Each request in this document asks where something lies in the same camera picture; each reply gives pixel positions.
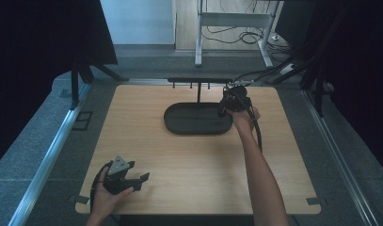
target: black base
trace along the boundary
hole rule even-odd
[[[232,117],[217,115],[218,103],[177,103],[165,112],[165,126],[177,135],[220,135],[231,129]]]
[[[132,226],[238,226],[253,225],[252,215],[130,215],[120,216],[120,225]]]

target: black cable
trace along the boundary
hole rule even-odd
[[[233,81],[237,81],[239,80],[240,78],[244,77],[244,76],[247,76],[247,75],[250,75],[250,74],[254,74],[254,73],[265,73],[265,72],[269,72],[267,74],[262,74],[260,75],[259,77],[257,77],[256,79],[253,79],[253,82],[261,79],[262,77],[265,77],[265,76],[268,76],[270,73],[274,73],[276,72],[278,69],[282,68],[283,66],[285,66],[286,63],[289,63],[291,62],[293,59],[291,57],[288,57],[286,60],[282,61],[278,66],[276,67],[273,67],[273,68],[269,68],[269,69],[265,69],[265,70],[260,70],[260,71],[255,71],[255,72],[251,72],[251,73],[243,73],[241,75],[239,75],[238,77],[236,77]]]
[[[100,176],[101,176],[101,173],[103,173],[103,170],[105,167],[110,167],[112,165],[112,161],[109,162],[109,163],[106,163],[101,169],[100,171],[97,173],[97,175],[95,175],[94,177],[94,181],[91,185],[91,190],[90,190],[90,213],[92,211],[92,207],[94,205],[94,195],[95,195],[95,191],[97,190],[97,184],[100,183],[99,180],[100,180]]]
[[[271,2],[271,1],[268,1],[268,5],[267,5],[267,8],[266,8],[266,13],[267,13],[267,11],[268,11],[268,8],[270,7],[270,2]]]
[[[278,50],[278,51],[281,51],[281,52],[283,52],[283,53],[290,53],[290,52],[291,52],[290,49],[276,48],[276,47],[271,46],[271,45],[268,45],[268,48],[269,48],[270,50]]]
[[[226,28],[226,29],[223,29],[223,30],[211,31],[211,30],[209,30],[209,26],[206,26],[206,28],[208,29],[209,33],[212,33],[212,34],[224,32],[224,31],[228,31],[228,30],[232,30],[232,29],[237,28],[237,27],[238,26],[232,26],[232,27],[229,27],[229,28]]]
[[[254,41],[246,41],[246,40],[244,40],[244,37],[246,37],[246,36],[250,36],[251,38],[254,39]],[[258,33],[255,33],[255,32],[247,31],[247,29],[246,29],[245,32],[242,32],[242,33],[239,35],[239,37],[240,37],[241,41],[242,41],[243,43],[245,43],[245,44],[255,44],[255,43],[257,43],[260,39],[263,38],[262,35],[260,35],[260,34],[258,34]]]
[[[247,9],[245,10],[245,12],[247,12],[247,10],[250,8],[250,6],[254,5],[252,7],[252,13],[255,12],[255,9],[256,9],[256,5],[258,4],[258,0],[251,0],[250,3],[249,3],[249,6],[247,6]]]
[[[274,55],[275,54],[286,54],[286,55],[289,55],[288,53],[271,53],[271,57],[274,59],[274,60],[276,60],[277,62],[280,62],[280,63],[282,63],[282,62],[284,62],[285,60],[279,60],[279,59],[277,59]]]
[[[279,47],[279,48],[287,48],[287,49],[290,49],[290,47],[287,46],[287,45],[277,45],[277,44],[270,43],[269,41],[267,42],[267,44],[268,44],[268,45],[275,46],[275,47]]]
[[[222,42],[222,43],[226,43],[226,44],[234,44],[236,42],[238,42],[240,39],[238,40],[235,40],[235,41],[224,41],[224,40],[217,40],[217,39],[213,39],[213,38],[208,38],[206,37],[205,35],[203,35],[203,32],[200,33],[206,40],[215,40],[215,41],[218,41],[218,42]]]
[[[221,6],[221,0],[220,0],[220,7],[221,7],[221,10],[223,10],[223,12],[226,12],[226,10],[224,10],[224,8]]]
[[[252,121],[253,125],[255,126],[256,138],[258,139],[258,146],[261,149],[261,152],[263,152],[262,134],[261,134],[261,128],[259,127],[259,124],[258,124],[258,119],[256,119],[256,115],[254,114],[254,112],[252,113],[249,108],[247,108],[247,113],[250,116],[250,120]]]

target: wooden tabletop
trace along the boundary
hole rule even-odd
[[[219,102],[222,87],[202,87],[202,102]],[[89,196],[100,168],[117,155],[135,161],[126,178],[150,172],[141,191],[126,197],[115,210],[121,215],[250,215],[247,176],[241,141],[234,127],[219,136],[179,136],[164,123],[165,110],[196,102],[189,86],[122,85],[107,113],[80,195]],[[317,198],[277,91],[247,88],[257,106],[263,155],[273,171],[288,214],[318,214]],[[77,203],[76,211],[89,213]]]

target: metal rail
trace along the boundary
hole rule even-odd
[[[36,172],[32,182],[27,188],[24,196],[19,203],[14,215],[11,218],[11,221],[8,225],[25,225],[27,219],[30,216],[30,213],[35,206],[35,203],[47,181],[50,172],[56,162],[56,159],[59,156],[59,153],[65,143],[66,138],[68,137],[69,132],[72,129],[72,126],[76,120],[77,115],[79,114],[80,109],[86,99],[90,88],[90,84],[84,84],[80,90],[79,94],[79,105],[74,109],[70,110],[66,115],[64,121],[54,137],[53,142],[50,145],[46,155],[44,156],[38,171]]]
[[[314,108],[313,99],[309,92],[302,90],[302,96],[305,99],[310,111],[313,116],[314,121],[317,124],[317,127],[323,136],[323,139],[328,146],[328,150],[334,160],[335,165],[338,168],[338,172],[343,178],[343,182],[349,191],[350,196],[352,197],[353,203],[356,205],[356,208],[359,211],[359,214],[364,222],[364,225],[378,225],[373,211],[371,210],[370,204],[367,202],[361,188],[356,180],[356,177],[353,175],[350,168],[347,166],[346,161],[343,158],[343,155],[335,142],[331,132],[329,131],[326,122],[322,117],[319,116],[317,111]]]

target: gray floor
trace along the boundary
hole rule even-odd
[[[128,83],[166,84],[164,78],[171,76],[235,78],[242,73],[264,68],[260,56],[250,52],[205,53],[202,68],[194,67],[193,53],[175,52],[170,47],[117,46],[117,55],[119,66],[109,67],[130,77]],[[83,225],[86,222],[87,216],[75,212],[70,197],[78,194],[81,188],[115,87],[120,84],[100,71],[92,70],[96,79],[81,109],[92,111],[91,122],[85,131],[70,132],[26,225]],[[322,204],[322,212],[313,216],[290,216],[290,223],[365,225],[298,87],[300,77],[301,74],[275,87]],[[46,102],[0,161],[0,225],[8,225],[68,113],[71,105],[70,84],[68,73],[56,79]],[[329,96],[324,97],[323,111],[328,129],[370,204],[377,224],[383,225],[383,169]],[[109,218],[105,225],[117,223]]]

